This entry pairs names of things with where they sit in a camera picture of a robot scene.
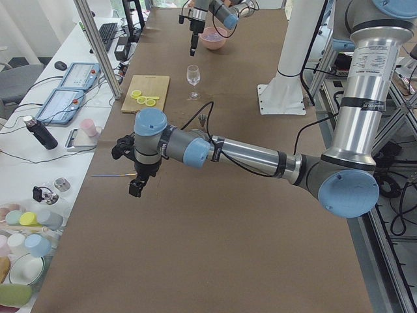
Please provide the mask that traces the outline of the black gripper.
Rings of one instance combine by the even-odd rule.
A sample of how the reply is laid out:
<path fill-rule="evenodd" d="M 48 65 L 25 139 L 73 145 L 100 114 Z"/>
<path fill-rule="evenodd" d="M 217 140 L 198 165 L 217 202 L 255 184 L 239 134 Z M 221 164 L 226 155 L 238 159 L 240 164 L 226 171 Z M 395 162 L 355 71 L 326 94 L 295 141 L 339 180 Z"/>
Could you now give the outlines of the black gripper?
<path fill-rule="evenodd" d="M 125 135 L 119 138 L 115 146 L 111 150 L 111 155 L 114 160 L 120 159 L 122 156 L 129 160 L 135 161 L 134 155 L 134 134 Z"/>
<path fill-rule="evenodd" d="M 205 22 L 201 20 L 191 19 L 190 20 L 190 31 L 192 32 L 190 55 L 194 56 L 199 42 L 199 35 L 203 33 L 205 28 Z"/>

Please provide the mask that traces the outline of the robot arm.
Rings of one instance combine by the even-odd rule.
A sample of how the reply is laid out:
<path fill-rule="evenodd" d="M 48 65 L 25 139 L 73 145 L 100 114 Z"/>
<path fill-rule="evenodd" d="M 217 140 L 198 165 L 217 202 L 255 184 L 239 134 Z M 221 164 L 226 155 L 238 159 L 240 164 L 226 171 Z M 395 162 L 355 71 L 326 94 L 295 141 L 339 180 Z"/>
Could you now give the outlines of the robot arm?
<path fill-rule="evenodd" d="M 416 28 L 415 1 L 336 1 L 334 35 L 353 43 L 335 126 L 321 156 L 290 155 L 199 134 L 170 125 L 164 112 L 145 108 L 133 133 L 117 140 L 111 155 L 134 163 L 129 192 L 139 197 L 163 159 L 200 168 L 206 161 L 230 162 L 252 174 L 285 179 L 307 190 L 333 215 L 356 218 L 374 208 L 380 195 L 373 176 L 373 144 L 396 66 L 399 49 Z"/>
<path fill-rule="evenodd" d="M 190 31 L 192 32 L 190 55 L 195 55 L 199 35 L 204 31 L 207 14 L 209 12 L 212 14 L 212 17 L 217 18 L 225 28 L 232 30 L 237 26 L 240 18 L 251 16 L 256 10 L 259 10 L 257 1 L 231 1 L 230 7 L 228 7 L 224 1 L 194 1 L 194 5 L 188 9 L 187 14 L 181 14 L 179 18 L 179 23 L 183 23 L 184 19 L 190 21 Z"/>

